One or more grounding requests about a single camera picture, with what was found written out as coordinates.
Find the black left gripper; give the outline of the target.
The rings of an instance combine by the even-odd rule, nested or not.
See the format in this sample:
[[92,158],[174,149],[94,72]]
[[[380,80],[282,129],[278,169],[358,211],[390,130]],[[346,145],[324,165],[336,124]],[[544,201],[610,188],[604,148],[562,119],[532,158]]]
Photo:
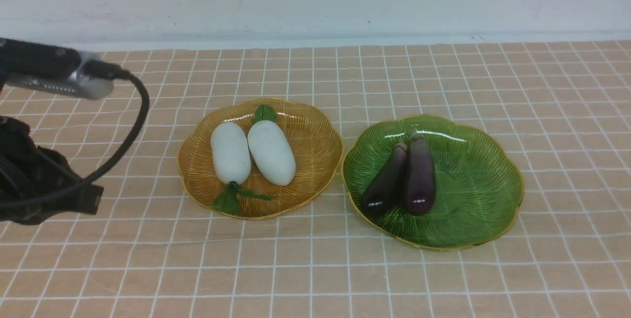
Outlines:
[[26,204],[27,199],[56,192],[82,178],[70,168],[65,156],[36,146],[27,123],[2,116],[0,135],[2,222],[39,225],[64,213],[97,214],[104,189],[95,184],[54,201]]

